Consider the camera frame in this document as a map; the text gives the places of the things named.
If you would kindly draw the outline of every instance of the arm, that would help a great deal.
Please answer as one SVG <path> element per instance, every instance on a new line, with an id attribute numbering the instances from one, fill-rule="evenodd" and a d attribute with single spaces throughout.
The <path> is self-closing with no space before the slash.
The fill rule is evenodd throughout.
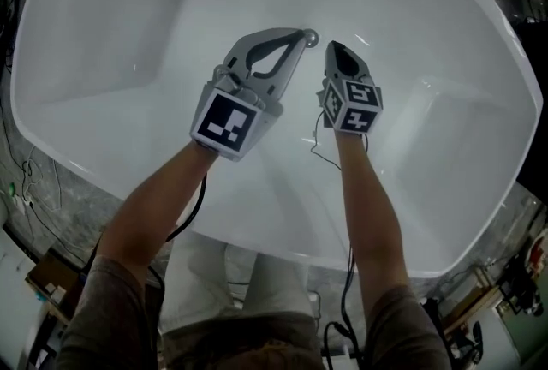
<path id="1" fill-rule="evenodd" d="M 361 136 L 335 132 L 350 245 L 360 275 L 366 318 L 390 289 L 408 284 L 402 232 L 369 162 Z"/>
<path id="2" fill-rule="evenodd" d="M 144 286 L 146 269 L 216 158 L 194 142 L 185 146 L 129 195 L 104 232 L 98 255 L 120 263 Z"/>

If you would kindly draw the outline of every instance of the bathtub basin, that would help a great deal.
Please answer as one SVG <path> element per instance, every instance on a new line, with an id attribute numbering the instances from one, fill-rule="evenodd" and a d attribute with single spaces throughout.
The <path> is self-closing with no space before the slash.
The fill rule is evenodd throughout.
<path id="1" fill-rule="evenodd" d="M 401 221 L 409 273 L 448 271 L 508 193 L 543 103 L 494 0 L 27 0 L 16 124 L 123 199 L 188 142 L 201 88 L 230 47 L 269 27 L 311 27 L 320 43 L 304 52 L 270 133 L 240 163 L 211 170 L 194 230 L 346 268 L 340 176 L 309 152 L 335 39 L 383 90 L 369 155 Z M 318 150 L 337 161 L 331 131 L 319 130 Z"/>

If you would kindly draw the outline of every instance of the fiducial marker cube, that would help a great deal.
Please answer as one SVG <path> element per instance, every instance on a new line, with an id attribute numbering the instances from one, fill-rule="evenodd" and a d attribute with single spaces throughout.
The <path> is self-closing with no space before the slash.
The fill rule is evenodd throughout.
<path id="1" fill-rule="evenodd" d="M 325 114 L 337 131 L 369 133 L 383 110 L 380 89 L 361 81 L 341 81 L 338 88 L 328 82 L 322 104 Z"/>

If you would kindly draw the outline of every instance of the cardboard box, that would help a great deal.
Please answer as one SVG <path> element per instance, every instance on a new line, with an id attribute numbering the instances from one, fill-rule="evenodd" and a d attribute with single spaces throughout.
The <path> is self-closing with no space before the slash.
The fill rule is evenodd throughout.
<path id="1" fill-rule="evenodd" d="M 54 249 L 50 249 L 28 273 L 27 283 L 48 301 L 51 311 L 64 323 L 74 316 L 84 278 Z"/>

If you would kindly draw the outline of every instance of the floor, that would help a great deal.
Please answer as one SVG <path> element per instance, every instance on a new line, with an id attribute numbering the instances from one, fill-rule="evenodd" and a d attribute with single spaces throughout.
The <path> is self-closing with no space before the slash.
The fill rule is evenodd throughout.
<path id="1" fill-rule="evenodd" d="M 540 11 L 543 7 L 542 0 L 532 0 L 534 11 L 529 7 L 527 0 L 497 0 L 497 2 L 511 22 L 523 21 L 531 17 L 533 13 L 542 15 Z M 32 165 L 33 181 L 38 181 L 40 171 L 43 176 L 41 182 L 30 187 L 29 190 L 35 199 L 34 209 L 38 216 L 35 216 L 28 208 L 27 214 L 21 213 L 5 195 L 10 183 L 15 185 L 18 193 L 21 192 L 23 175 L 10 157 L 8 142 L 2 134 L 0 189 L 4 193 L 3 198 L 10 210 L 9 225 L 37 254 L 43 254 L 53 245 L 74 263 L 81 265 L 90 255 L 105 225 L 120 206 L 120 200 L 85 182 L 61 165 L 54 164 L 40 150 L 33 150 L 33 146 L 21 137 L 14 125 L 9 106 L 9 81 L 10 74 L 6 68 L 3 68 L 0 81 L 1 101 L 11 153 L 17 164 L 21 165 L 32 152 L 32 159 L 39 168 L 36 170 Z M 60 188 L 57 185 L 56 169 Z M 539 207 L 541 204 L 536 198 L 516 183 L 487 232 L 454 271 L 436 280 L 412 281 L 417 296 L 442 295 L 453 286 L 455 281 L 466 277 L 464 273 L 457 277 L 454 277 L 455 274 L 467 272 L 470 266 L 495 263 L 496 268 L 499 265 L 498 260 L 505 260 L 518 247 L 528 223 Z M 169 252 L 170 244 L 166 244 L 154 262 L 154 266 L 162 274 L 167 265 Z M 227 251 L 229 280 L 247 281 L 251 275 L 254 256 L 254 253 L 230 247 Z M 307 287 L 321 295 L 320 333 L 323 332 L 323 326 L 328 321 L 340 319 L 340 298 L 344 280 L 345 274 L 342 272 L 310 268 Z M 245 287 L 235 286 L 234 292 L 244 293 Z M 366 335 L 366 325 L 357 283 L 348 293 L 347 311 L 353 320 L 359 339 L 363 340 Z M 342 339 L 336 333 L 332 335 L 330 346 L 332 348 L 340 346 Z"/>

